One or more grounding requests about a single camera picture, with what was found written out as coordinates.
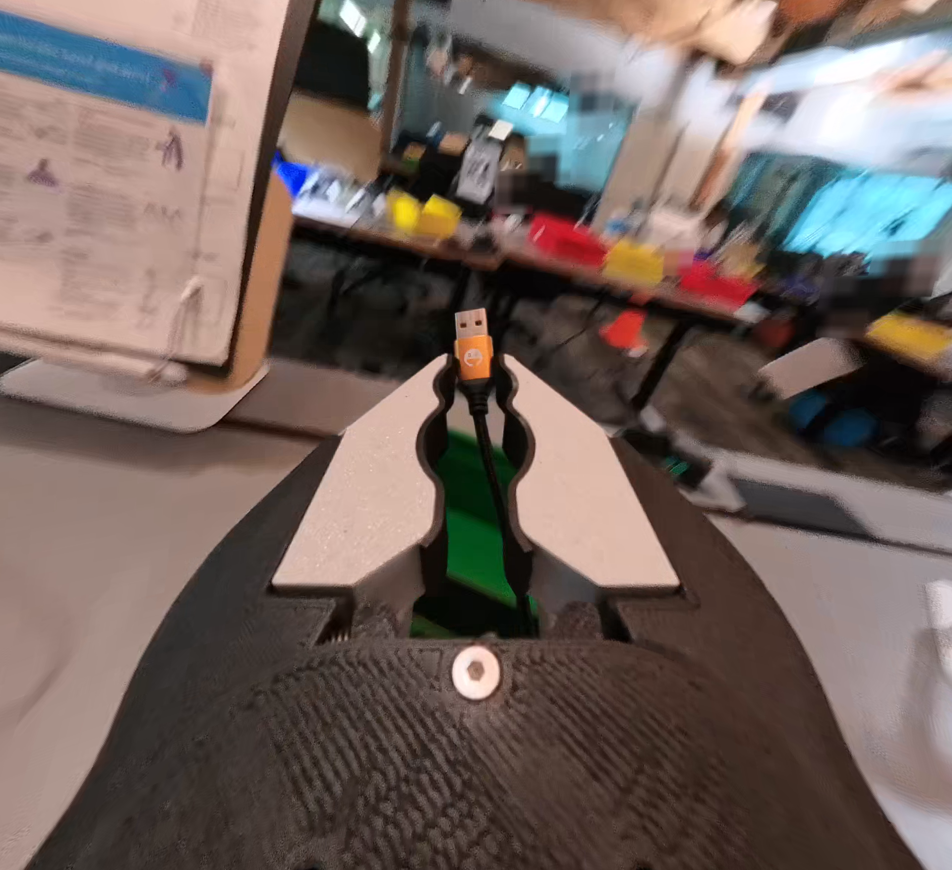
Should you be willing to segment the brown cardboard box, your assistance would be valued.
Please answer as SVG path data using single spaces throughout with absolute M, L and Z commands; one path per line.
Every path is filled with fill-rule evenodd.
M 287 162 L 342 170 L 368 184 L 378 175 L 382 136 L 365 110 L 295 89 L 284 115 L 278 149 Z

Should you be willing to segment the green plastic bin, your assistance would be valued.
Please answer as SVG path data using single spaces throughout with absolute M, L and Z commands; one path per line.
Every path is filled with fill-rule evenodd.
M 414 605 L 412 638 L 536 638 L 506 580 L 503 541 L 473 435 L 450 431 L 437 466 L 446 491 L 446 579 Z

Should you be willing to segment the black white marker sign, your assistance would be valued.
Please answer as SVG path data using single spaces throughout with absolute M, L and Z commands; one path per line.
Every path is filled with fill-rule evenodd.
M 497 138 L 471 138 L 462 155 L 455 197 L 472 205 L 485 205 L 495 189 L 502 152 L 502 143 Z

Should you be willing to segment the orange traffic cone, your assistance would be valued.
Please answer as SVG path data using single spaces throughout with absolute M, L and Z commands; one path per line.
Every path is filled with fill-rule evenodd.
M 648 350 L 644 328 L 647 314 L 643 310 L 625 310 L 599 329 L 600 340 L 626 356 L 637 358 Z

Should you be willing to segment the white instruction sheet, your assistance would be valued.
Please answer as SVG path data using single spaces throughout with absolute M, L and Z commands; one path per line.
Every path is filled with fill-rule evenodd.
M 172 358 L 218 365 L 229 354 L 268 98 L 290 2 L 1 0 L 2 12 L 211 64 L 208 166 L 195 257 L 202 291 Z

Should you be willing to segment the wooden table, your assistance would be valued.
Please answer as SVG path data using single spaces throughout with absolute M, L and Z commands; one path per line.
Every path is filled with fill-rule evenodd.
M 673 328 L 628 400 L 637 415 L 648 407 L 691 331 L 729 333 L 753 324 L 744 305 L 704 298 L 666 280 L 647 281 L 604 266 L 577 265 L 547 255 L 525 240 L 515 245 L 495 244 L 491 251 L 479 252 L 462 245 L 456 237 L 436 240 L 364 224 L 362 219 L 344 223 L 343 218 L 325 211 L 307 214 L 294 208 L 292 216 L 295 231 L 305 231 L 313 242 L 341 252 L 378 261 L 394 258 L 405 264 L 416 257 L 453 268 L 457 274 L 453 297 L 458 301 L 466 298 L 472 278 L 482 276 L 483 291 L 492 299 L 506 301 L 497 313 L 502 335 L 512 322 L 517 303 L 531 297 L 572 295 L 589 298 L 597 305 L 612 305 L 621 311 L 643 309 L 672 320 Z

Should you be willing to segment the blue header laminated sheet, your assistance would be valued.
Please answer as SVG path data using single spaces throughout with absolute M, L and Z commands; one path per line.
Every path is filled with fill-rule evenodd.
M 202 291 L 212 74 L 2 12 L 4 329 L 178 351 Z

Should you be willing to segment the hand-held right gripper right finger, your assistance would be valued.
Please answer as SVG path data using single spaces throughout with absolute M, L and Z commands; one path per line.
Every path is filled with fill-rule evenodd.
M 507 416 L 528 436 L 513 482 L 532 597 L 639 597 L 681 582 L 599 424 L 510 356 Z

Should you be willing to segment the yellow plastic bin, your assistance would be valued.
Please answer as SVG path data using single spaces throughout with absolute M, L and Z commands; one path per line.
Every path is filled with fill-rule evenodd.
M 606 253 L 601 273 L 607 280 L 656 285 L 664 279 L 664 264 L 660 247 L 621 240 Z
M 444 241 L 453 237 L 462 218 L 454 202 L 437 196 L 420 201 L 410 194 L 390 190 L 386 197 L 388 220 L 399 233 L 414 238 Z
M 950 368 L 951 328 L 934 320 L 894 311 L 872 322 L 863 339 L 917 364 Z

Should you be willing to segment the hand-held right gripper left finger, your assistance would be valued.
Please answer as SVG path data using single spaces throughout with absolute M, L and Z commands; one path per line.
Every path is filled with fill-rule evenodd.
M 427 364 L 339 436 L 272 579 L 280 593 L 419 599 L 446 579 L 446 449 L 454 363 Z

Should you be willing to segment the wooden document stand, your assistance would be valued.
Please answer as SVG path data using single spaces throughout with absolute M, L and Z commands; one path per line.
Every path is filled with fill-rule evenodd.
M 247 254 L 228 357 L 197 364 L 2 331 L 2 398 L 193 433 L 217 424 L 267 375 L 268 338 L 292 230 L 292 202 L 271 168 L 316 0 L 291 0 L 268 98 L 248 216 Z

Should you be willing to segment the red plastic bin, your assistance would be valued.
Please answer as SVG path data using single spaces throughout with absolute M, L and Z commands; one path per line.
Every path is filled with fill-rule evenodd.
M 527 241 L 548 257 L 578 266 L 601 268 L 608 253 L 598 234 L 587 226 L 543 212 L 533 215 Z
M 758 291 L 755 280 L 724 274 L 710 259 L 696 259 L 681 272 L 678 285 L 684 293 L 736 311 L 746 305 Z

